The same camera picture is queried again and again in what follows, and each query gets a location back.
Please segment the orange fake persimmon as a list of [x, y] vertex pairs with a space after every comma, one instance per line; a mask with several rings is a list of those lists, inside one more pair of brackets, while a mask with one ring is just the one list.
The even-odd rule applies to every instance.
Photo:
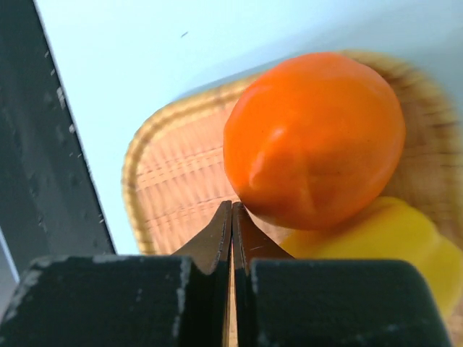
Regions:
[[323, 230], [383, 191], [405, 134], [399, 99], [379, 73], [339, 53], [309, 53], [245, 89], [224, 127], [224, 168], [252, 214]]

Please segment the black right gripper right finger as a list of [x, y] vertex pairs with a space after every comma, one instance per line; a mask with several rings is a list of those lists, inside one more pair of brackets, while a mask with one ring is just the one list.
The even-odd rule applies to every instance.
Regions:
[[293, 259], [252, 221], [241, 202], [232, 204], [232, 239], [234, 270], [249, 274], [254, 259]]

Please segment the yellow fake bell pepper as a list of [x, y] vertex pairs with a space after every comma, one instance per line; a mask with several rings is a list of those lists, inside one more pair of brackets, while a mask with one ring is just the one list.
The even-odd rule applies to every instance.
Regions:
[[386, 259], [414, 265], [426, 279], [440, 313], [449, 318], [462, 296], [462, 251], [419, 210], [379, 197], [331, 231], [293, 231], [281, 243], [299, 259]]

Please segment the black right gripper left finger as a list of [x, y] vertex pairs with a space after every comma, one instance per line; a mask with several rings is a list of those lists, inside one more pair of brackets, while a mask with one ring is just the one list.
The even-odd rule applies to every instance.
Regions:
[[197, 270], [203, 275], [229, 275], [232, 202], [223, 201], [209, 223], [173, 253], [180, 260], [180, 275]]

